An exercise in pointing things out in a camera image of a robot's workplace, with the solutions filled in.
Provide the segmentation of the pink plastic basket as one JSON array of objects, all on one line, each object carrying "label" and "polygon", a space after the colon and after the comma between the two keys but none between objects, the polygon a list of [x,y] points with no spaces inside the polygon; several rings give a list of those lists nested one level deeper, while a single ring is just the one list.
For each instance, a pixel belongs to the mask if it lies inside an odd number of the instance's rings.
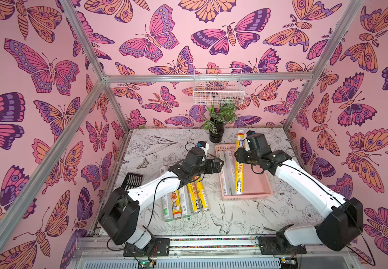
[{"label": "pink plastic basket", "polygon": [[261,200],[272,196],[273,189],[269,183],[267,174],[256,174],[249,164],[244,164],[243,194],[234,196],[224,196],[223,184],[219,173],[219,183],[221,196],[224,201],[235,200]]}]

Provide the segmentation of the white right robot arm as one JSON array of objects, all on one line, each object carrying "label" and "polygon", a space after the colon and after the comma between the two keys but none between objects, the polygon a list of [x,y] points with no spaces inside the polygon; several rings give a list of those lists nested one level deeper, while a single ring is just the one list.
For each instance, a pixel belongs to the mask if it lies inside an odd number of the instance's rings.
[{"label": "white right robot arm", "polygon": [[287,225],[276,233],[280,251],[299,245],[321,244],[341,251],[363,234],[363,204],[323,185],[282,150],[272,151],[264,134],[249,131],[237,139],[235,160],[259,166],[291,185],[322,216],[307,225]]}]

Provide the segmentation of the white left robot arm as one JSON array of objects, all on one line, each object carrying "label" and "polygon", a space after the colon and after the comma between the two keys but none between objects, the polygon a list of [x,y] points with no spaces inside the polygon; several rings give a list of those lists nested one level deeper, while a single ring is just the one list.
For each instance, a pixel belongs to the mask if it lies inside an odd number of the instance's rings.
[{"label": "white left robot arm", "polygon": [[198,176],[220,173],[224,160],[208,159],[206,155],[206,148],[193,147],[183,160],[151,182],[128,190],[123,187],[113,190],[98,215],[99,224],[111,241],[115,245],[128,243],[139,249],[145,248],[152,235],[139,225],[141,212],[163,196],[194,183]]}]

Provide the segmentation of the yellow red wrap roll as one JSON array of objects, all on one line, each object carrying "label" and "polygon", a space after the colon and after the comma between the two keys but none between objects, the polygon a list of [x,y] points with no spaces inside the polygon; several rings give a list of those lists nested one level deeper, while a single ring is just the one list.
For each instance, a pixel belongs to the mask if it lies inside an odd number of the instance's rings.
[{"label": "yellow red wrap roll", "polygon": [[173,212],[173,219],[179,220],[182,218],[182,209],[180,205],[179,192],[174,191],[171,193],[171,206]]}]

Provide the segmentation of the potted green plant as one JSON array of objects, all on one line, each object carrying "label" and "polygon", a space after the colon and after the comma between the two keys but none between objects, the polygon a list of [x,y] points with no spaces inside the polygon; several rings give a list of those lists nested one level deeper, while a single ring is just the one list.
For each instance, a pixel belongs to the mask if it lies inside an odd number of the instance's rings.
[{"label": "potted green plant", "polygon": [[209,119],[203,124],[203,129],[209,134],[209,140],[212,143],[220,143],[225,132],[225,125],[235,122],[237,116],[236,105],[221,103],[219,105],[211,104],[206,107],[209,112]]}]

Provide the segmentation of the black plastic scraper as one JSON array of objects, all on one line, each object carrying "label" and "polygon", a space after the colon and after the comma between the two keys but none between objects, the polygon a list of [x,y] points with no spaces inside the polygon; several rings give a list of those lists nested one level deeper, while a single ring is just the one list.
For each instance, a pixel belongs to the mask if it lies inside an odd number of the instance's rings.
[{"label": "black plastic scraper", "polygon": [[140,187],[142,185],[143,175],[136,173],[127,173],[121,185],[124,190]]}]

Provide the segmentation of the aluminium frame rail base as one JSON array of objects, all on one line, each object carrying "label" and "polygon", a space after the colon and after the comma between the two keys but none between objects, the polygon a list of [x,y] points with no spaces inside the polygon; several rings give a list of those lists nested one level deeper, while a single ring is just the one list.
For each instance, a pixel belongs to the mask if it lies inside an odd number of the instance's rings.
[{"label": "aluminium frame rail base", "polygon": [[347,249],[334,252],[321,245],[300,251],[266,253],[262,242],[271,235],[159,236],[150,254],[135,257],[109,237],[79,242],[71,269],[360,269]]}]

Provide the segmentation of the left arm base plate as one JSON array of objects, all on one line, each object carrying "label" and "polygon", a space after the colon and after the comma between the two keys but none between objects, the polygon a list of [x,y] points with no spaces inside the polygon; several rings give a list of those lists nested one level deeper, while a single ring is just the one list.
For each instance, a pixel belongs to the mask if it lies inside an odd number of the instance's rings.
[{"label": "left arm base plate", "polygon": [[168,257],[170,251],[169,238],[152,238],[144,248],[137,248],[127,244],[123,252],[124,257]]}]

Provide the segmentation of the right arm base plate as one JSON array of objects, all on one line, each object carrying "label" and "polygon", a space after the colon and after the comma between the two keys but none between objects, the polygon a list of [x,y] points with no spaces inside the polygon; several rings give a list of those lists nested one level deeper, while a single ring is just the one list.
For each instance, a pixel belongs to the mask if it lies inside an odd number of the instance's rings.
[{"label": "right arm base plate", "polygon": [[302,245],[293,246],[284,238],[278,236],[256,236],[256,245],[259,246],[262,255],[292,255],[292,254],[307,254],[307,250]]}]

